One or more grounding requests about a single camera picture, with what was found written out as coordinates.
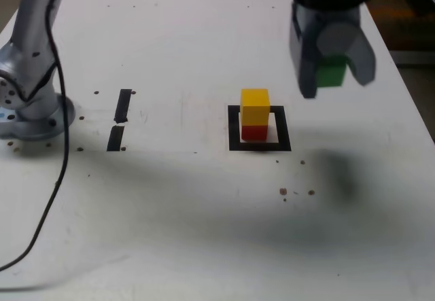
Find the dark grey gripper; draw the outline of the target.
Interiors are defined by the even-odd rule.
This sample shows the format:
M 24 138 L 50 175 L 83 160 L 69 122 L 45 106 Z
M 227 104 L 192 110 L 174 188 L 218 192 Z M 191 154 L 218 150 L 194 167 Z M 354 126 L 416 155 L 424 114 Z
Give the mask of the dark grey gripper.
M 319 24 L 330 22 L 319 34 Z M 316 68 L 320 53 L 323 57 L 343 59 L 361 86 L 374 81 L 376 57 L 360 28 L 359 6 L 321 11 L 292 4 L 290 56 L 298 87 L 305 99 L 314 99 L 317 95 Z

